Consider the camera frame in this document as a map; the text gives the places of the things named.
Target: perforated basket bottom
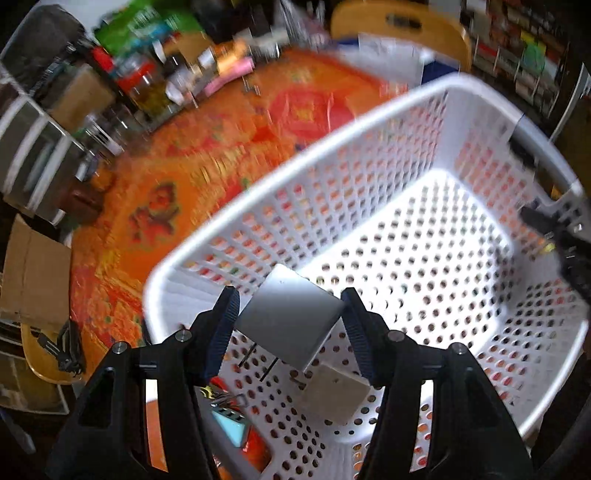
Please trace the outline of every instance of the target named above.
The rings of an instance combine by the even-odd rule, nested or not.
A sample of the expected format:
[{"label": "perforated basket bottom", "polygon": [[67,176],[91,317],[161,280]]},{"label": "perforated basket bottom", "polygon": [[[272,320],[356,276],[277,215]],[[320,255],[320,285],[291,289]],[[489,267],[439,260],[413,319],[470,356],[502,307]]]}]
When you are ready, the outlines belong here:
[{"label": "perforated basket bottom", "polygon": [[[346,287],[356,288],[369,310],[381,314],[391,329],[402,330],[418,343],[439,348],[457,341],[465,343],[511,411],[524,388],[522,379],[530,356],[504,349],[504,344],[511,345],[509,337],[499,334],[514,321],[513,317],[508,319],[508,307],[519,307],[518,300],[528,291],[527,298],[532,297],[535,291],[532,287],[526,290],[529,284],[521,285],[518,279],[524,261],[474,196],[448,172],[433,170],[298,272],[337,296]],[[550,287],[555,295],[550,283],[536,287],[540,295],[544,287]],[[517,318],[524,315],[521,311],[511,314]],[[552,338],[551,332],[556,336],[555,330],[548,329],[556,327],[553,318],[545,316],[548,323],[539,322],[536,331],[542,333],[537,333],[537,338]],[[238,368],[250,344],[235,333],[221,375],[234,392],[246,394],[246,414],[274,450],[263,477],[354,478],[374,430],[382,391],[372,390],[346,425],[333,424],[298,407],[300,390],[320,362],[359,375],[342,321],[306,372],[279,362],[260,382],[273,356],[257,347],[243,368]],[[514,350],[529,348],[518,348],[520,340],[512,344]],[[500,355],[497,358],[491,354],[495,351]],[[427,461],[431,395],[432,384],[427,382],[422,391],[413,469]]]}]

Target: white laundry basket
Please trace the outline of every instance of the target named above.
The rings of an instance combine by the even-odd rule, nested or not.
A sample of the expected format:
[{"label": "white laundry basket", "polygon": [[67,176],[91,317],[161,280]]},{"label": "white laundry basket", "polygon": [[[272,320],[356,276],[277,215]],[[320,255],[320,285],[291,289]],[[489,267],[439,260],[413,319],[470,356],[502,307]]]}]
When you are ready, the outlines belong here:
[{"label": "white laundry basket", "polygon": [[[565,192],[552,202],[509,149],[513,136]],[[241,307],[275,263],[367,308],[417,342],[467,344],[525,436],[577,359],[587,307],[560,278],[521,205],[590,228],[576,176],[544,135],[502,96],[450,75],[337,130],[258,182],[152,272],[144,312],[153,341],[191,325],[224,285]],[[220,376],[249,401],[245,414],[273,450],[265,479],[353,479],[367,451],[382,391],[346,425],[298,405],[320,362],[357,373],[342,321],[310,369],[279,362],[235,332]],[[426,463],[431,389],[423,389],[413,469]]]}]

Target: screw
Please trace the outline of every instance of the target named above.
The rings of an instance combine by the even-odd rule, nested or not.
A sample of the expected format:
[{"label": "screw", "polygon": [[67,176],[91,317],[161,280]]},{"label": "screw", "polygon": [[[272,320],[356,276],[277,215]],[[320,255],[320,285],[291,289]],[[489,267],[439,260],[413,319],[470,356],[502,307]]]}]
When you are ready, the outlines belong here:
[{"label": "screw", "polygon": [[459,342],[452,343],[452,350],[454,352],[456,352],[458,355],[464,355],[464,353],[468,352],[466,345],[464,345],[463,343],[459,343]]},{"label": "screw", "polygon": [[179,342],[186,342],[187,340],[191,339],[191,332],[189,332],[188,330],[179,330],[177,333],[174,334],[174,337],[179,341]]},{"label": "screw", "polygon": [[127,343],[125,343],[125,342],[114,343],[113,346],[111,347],[111,350],[113,350],[113,353],[116,353],[117,355],[119,355],[120,353],[123,353],[127,350]]},{"label": "screw", "polygon": [[402,342],[405,335],[400,330],[390,330],[388,332],[388,340],[394,343]]}]

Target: light blue object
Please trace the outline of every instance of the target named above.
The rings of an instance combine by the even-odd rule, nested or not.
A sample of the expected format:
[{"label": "light blue object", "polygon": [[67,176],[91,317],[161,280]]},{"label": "light blue object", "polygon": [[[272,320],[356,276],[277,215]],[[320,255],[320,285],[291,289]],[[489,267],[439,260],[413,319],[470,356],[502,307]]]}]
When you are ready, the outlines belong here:
[{"label": "light blue object", "polygon": [[242,439],[244,438],[244,431],[246,425],[239,423],[235,420],[229,419],[224,415],[219,414],[217,411],[212,412],[213,418],[220,424],[220,427],[226,432],[226,435],[236,448],[242,446]]}]

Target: orange tablecloth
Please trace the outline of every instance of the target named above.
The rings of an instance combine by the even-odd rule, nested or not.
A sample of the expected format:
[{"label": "orange tablecloth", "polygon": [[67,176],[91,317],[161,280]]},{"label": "orange tablecloth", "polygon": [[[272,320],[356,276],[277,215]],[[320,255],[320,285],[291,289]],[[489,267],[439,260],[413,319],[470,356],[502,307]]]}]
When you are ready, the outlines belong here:
[{"label": "orange tablecloth", "polygon": [[399,93],[303,51],[248,80],[260,97],[234,81],[157,131],[148,154],[119,158],[101,217],[75,232],[70,308],[87,375],[115,341],[142,345],[142,288],[174,247],[295,152]]}]

